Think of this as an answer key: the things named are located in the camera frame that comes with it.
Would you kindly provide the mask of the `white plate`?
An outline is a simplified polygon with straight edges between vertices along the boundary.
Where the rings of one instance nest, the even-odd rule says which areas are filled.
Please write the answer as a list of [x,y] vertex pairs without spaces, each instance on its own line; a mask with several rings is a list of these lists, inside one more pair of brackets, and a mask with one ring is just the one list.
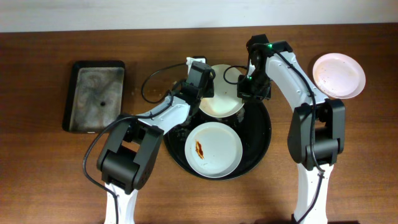
[[216,73],[213,80],[214,97],[203,98],[199,109],[214,118],[225,118],[237,113],[244,105],[243,100],[237,97],[237,86],[227,83],[223,74],[229,65],[213,65]]

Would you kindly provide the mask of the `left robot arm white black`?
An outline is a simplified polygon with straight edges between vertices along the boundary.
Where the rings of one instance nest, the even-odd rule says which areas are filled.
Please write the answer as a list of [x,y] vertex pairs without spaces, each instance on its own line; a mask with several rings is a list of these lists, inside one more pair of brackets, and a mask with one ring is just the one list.
[[99,186],[107,193],[105,223],[134,223],[137,193],[154,169],[164,136],[213,95],[212,80],[181,80],[150,111],[122,114],[97,135],[94,144],[109,134],[96,161],[102,180]]

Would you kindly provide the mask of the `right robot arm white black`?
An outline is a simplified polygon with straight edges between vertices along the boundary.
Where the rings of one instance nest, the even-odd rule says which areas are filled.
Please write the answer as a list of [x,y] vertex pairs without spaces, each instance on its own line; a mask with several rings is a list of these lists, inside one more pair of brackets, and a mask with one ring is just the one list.
[[247,42],[247,72],[238,78],[244,102],[271,97],[275,83],[292,109],[287,145],[298,169],[293,223],[327,223],[328,182],[345,143],[345,106],[322,93],[300,68],[291,46],[265,35]]

